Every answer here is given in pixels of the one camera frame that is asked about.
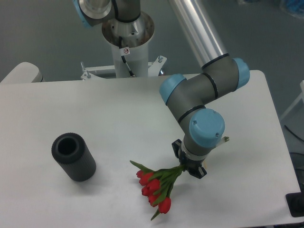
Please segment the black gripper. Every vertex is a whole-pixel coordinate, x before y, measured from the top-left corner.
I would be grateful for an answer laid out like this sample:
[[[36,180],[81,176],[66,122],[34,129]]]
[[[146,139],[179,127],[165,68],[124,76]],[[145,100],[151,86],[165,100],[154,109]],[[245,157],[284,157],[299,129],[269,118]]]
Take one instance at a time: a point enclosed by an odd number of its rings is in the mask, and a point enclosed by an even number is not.
[[[175,140],[171,145],[176,158],[179,158],[181,164],[185,165],[188,173],[198,179],[202,179],[207,175],[207,171],[203,168],[203,161],[206,156],[197,156],[189,153],[186,149],[181,148],[182,141],[180,139]]]

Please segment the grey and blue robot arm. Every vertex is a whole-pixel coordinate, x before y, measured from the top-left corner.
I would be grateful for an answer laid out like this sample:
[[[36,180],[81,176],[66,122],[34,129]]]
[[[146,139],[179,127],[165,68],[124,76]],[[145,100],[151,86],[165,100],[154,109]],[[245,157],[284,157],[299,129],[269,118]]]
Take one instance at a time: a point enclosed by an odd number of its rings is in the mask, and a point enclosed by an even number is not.
[[[151,17],[138,0],[75,0],[74,7],[88,27],[102,25],[111,45],[117,78],[156,76],[160,60],[148,64],[147,45],[154,35]],[[175,74],[160,86],[160,95],[184,132],[173,144],[175,156],[192,176],[206,175],[203,161],[225,142],[223,117],[206,104],[243,87],[250,79],[247,64],[231,58],[199,0],[172,0],[172,7],[202,73],[186,79]]]

